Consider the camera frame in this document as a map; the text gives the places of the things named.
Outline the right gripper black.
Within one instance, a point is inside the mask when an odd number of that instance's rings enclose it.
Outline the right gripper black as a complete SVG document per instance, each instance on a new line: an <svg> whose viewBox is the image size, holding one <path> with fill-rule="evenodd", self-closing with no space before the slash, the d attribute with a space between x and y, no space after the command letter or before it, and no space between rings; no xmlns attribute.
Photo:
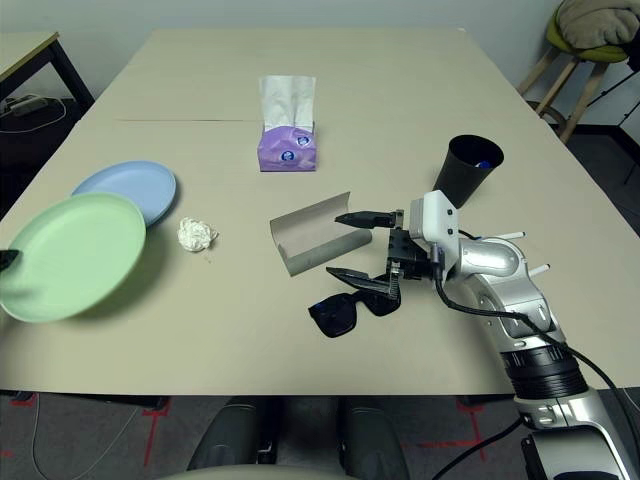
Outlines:
<svg viewBox="0 0 640 480"><path fill-rule="evenodd" d="M399 296L400 278L409 280L440 277L439 266L431 261L428 251L415 243L407 230L402 230L404 211L358 211L336 216L335 222L359 229L387 228L389 231L386 278L379 280L353 269L327 267L326 272L347 285L392 300Z"/></svg>

